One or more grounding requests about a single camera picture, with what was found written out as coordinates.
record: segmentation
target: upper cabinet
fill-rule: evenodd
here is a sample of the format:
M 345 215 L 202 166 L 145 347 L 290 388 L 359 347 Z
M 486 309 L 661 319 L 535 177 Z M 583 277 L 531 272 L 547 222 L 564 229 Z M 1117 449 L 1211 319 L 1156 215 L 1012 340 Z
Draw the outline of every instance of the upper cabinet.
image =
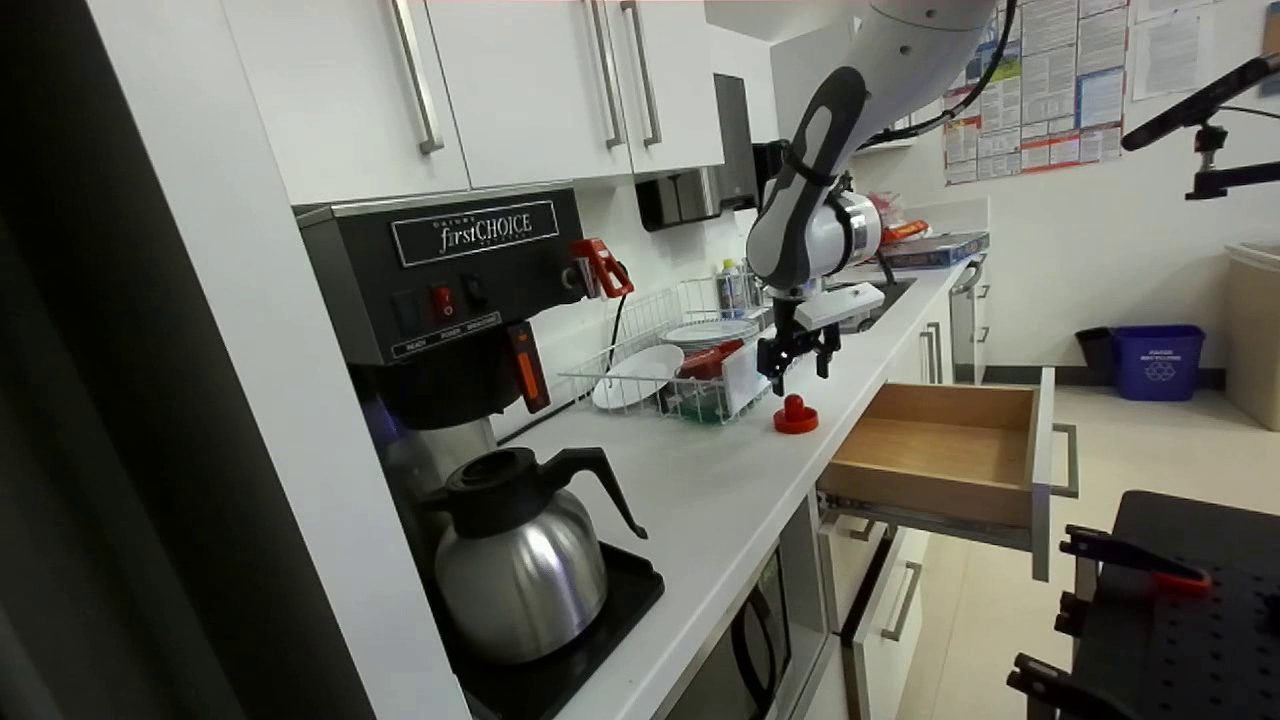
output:
M 291 205 L 720 163 L 701 0 L 229 0 Z
M 415 0 L 229 0 L 291 205 L 460 191 L 432 21 Z

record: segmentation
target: kitchen counter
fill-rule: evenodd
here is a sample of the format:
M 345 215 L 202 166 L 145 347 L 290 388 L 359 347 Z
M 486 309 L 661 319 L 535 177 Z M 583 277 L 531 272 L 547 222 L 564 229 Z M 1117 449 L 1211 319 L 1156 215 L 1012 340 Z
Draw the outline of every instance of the kitchen counter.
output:
M 843 337 L 828 379 L 817 374 L 812 355 L 788 369 L 788 391 L 821 410 L 821 428 L 810 437 L 771 431 L 781 399 L 760 394 L 720 428 L 653 406 L 606 416 L 578 404 L 517 440 L 540 461 L 557 449 L 606 449 L 649 540 L 625 526 L 595 478 L 579 475 L 573 490 L 588 504 L 606 545 L 649 557 L 670 583 L 564 714 L 655 714 L 665 709 L 882 391 L 892 355 L 915 340 L 915 323 L 962 272 L 903 272 L 915 285 L 868 332 Z

